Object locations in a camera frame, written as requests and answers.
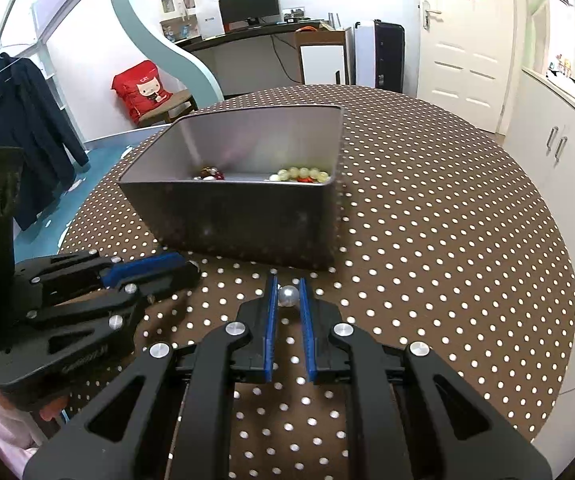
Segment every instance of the red bag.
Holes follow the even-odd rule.
[[[159,77],[159,69],[150,60],[114,76],[112,89],[123,100],[130,118],[138,125],[142,115],[165,103],[172,94],[165,91]]]

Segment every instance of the hanging coat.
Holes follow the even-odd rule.
[[[14,218],[23,230],[53,200],[59,184],[69,189],[88,157],[34,63],[0,54],[0,146],[23,148],[24,165]]]

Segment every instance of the metal box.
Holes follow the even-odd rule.
[[[304,268],[337,246],[343,109],[288,105],[179,119],[123,173],[119,186],[159,240],[176,250]],[[215,166],[225,180],[193,180]],[[319,168],[325,184],[271,182],[282,168]]]

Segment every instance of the round table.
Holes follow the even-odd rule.
[[[135,335],[138,351],[159,340],[200,341],[261,293],[268,272],[278,272],[283,285],[304,276],[347,322],[382,343],[427,342],[526,438],[536,436],[570,354],[575,278],[535,186],[486,134],[395,92],[294,86],[200,112],[282,104],[344,107],[346,193],[334,267],[275,269],[193,254],[202,283],[148,308]],[[117,185],[153,140],[101,180],[69,227],[63,252],[96,248],[132,260],[161,251]],[[230,476],[347,478],[344,390],[305,382],[298,310],[279,315],[273,383],[236,385]],[[69,410],[121,369],[82,384]]]

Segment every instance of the stool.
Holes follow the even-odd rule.
[[[181,110],[180,114],[176,114],[174,117],[170,117],[169,112],[171,110],[183,106],[184,104],[186,106],[183,108],[183,110]],[[157,106],[154,110],[150,110],[148,113],[143,114],[138,120],[138,126],[144,128],[146,126],[152,126],[153,124],[160,123],[161,121],[171,123],[179,117],[183,117],[184,115],[187,115],[195,110],[198,110],[197,102],[194,101],[194,97],[190,91],[181,90],[180,92],[172,94],[172,97],[170,97],[165,103]]]

